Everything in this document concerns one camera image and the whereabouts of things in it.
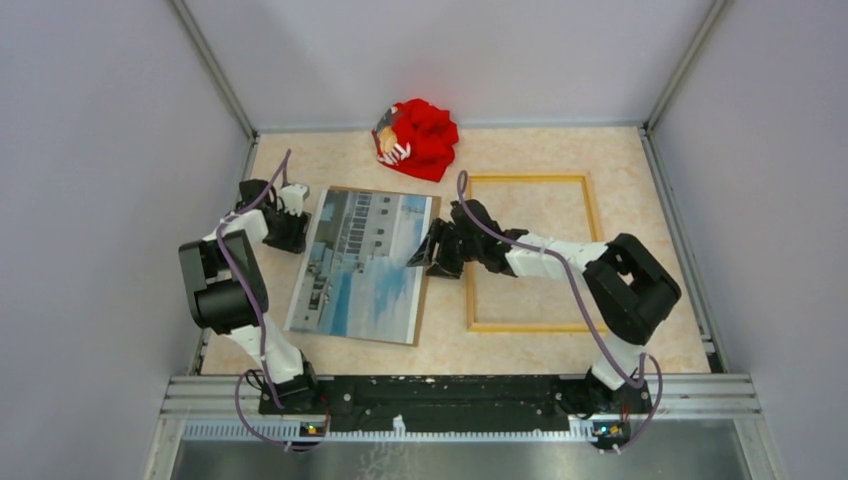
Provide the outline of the yellow wooden picture frame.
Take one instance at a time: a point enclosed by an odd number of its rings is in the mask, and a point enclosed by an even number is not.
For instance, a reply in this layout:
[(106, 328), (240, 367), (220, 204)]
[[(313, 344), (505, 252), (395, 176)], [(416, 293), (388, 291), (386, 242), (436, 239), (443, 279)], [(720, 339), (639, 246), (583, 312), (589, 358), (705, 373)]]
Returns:
[[(588, 231), (593, 241), (600, 241), (603, 230), (599, 220), (596, 199), (593, 191), (591, 175), (588, 172), (572, 173), (484, 173), (469, 175), (462, 170), (457, 178), (457, 190), (460, 200), (464, 200), (467, 194), (472, 193), (474, 182), (483, 183), (576, 183), (580, 186), (584, 209), (586, 213)], [(484, 323), (478, 320), (477, 298), (476, 298), (476, 274), (473, 267), (466, 271), (466, 323), (469, 332), (473, 333), (533, 333), (533, 334), (558, 334), (558, 333), (588, 333), (589, 327), (585, 323)]]

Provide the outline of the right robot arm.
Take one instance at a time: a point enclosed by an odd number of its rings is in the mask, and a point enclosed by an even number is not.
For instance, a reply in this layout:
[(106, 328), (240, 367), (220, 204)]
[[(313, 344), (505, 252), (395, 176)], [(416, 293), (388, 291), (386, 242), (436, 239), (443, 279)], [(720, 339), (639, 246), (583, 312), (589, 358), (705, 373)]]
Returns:
[(454, 201), (450, 220), (433, 220), (408, 267), (430, 277), (458, 279), (468, 263), (493, 274), (562, 281), (588, 313), (580, 290), (586, 288), (608, 332), (590, 329), (600, 358), (584, 384), (589, 404), (612, 412), (627, 388), (643, 385), (645, 347), (682, 298), (678, 283), (635, 236), (621, 233), (608, 242), (571, 242), (502, 229), (477, 200)]

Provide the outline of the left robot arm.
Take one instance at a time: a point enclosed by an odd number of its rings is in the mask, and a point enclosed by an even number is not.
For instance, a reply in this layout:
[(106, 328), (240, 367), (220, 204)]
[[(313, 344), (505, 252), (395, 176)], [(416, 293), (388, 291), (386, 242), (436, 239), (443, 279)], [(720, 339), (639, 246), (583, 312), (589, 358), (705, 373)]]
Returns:
[(239, 345), (258, 367), (272, 407), (308, 413), (319, 404), (320, 386), (310, 362), (269, 317), (270, 300), (255, 246), (300, 254), (310, 215), (309, 188), (247, 180), (241, 200), (212, 233), (178, 249), (190, 314), (202, 329)]

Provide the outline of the red crumpled cloth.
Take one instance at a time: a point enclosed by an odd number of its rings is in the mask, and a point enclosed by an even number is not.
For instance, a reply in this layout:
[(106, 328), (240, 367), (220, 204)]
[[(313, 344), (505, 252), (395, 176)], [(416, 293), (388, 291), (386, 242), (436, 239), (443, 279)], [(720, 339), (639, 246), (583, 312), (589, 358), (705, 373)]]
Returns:
[(399, 173), (439, 183), (456, 158), (451, 113), (414, 98), (391, 105), (371, 130), (376, 160)]

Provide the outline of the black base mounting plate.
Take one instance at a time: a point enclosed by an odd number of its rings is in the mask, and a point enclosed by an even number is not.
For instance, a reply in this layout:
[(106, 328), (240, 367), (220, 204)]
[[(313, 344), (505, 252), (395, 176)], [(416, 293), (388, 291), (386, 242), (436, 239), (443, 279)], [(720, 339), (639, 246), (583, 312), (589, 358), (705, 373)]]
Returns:
[(580, 420), (646, 414), (647, 387), (611, 391), (573, 375), (321, 377), (308, 390), (275, 404), (262, 394), (262, 415), (317, 415), (333, 433), (390, 430), (401, 418), (413, 433), (566, 431)]

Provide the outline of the aluminium front rail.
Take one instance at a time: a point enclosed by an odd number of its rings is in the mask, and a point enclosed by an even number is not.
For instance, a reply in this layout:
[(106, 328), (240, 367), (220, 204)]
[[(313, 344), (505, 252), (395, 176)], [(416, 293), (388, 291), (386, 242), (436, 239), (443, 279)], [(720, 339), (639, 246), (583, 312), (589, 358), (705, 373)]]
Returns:
[(728, 421), (742, 452), (745, 470), (754, 479), (781, 479), (785, 472), (769, 438), (762, 408), (751, 378), (746, 374), (649, 374), (651, 400), (646, 414), (580, 420), (566, 431), (524, 433), (413, 433), (401, 418), (383, 432), (333, 433), (330, 421), (317, 415), (262, 415), (262, 394), (238, 392), (233, 375), (175, 376), (168, 382), (154, 440), (162, 455), (167, 443), (180, 440), (271, 441), (288, 448), (332, 443), (586, 443), (595, 449), (610, 447), (602, 428), (628, 420), (634, 427), (630, 443), (644, 438), (665, 422), (704, 426)]

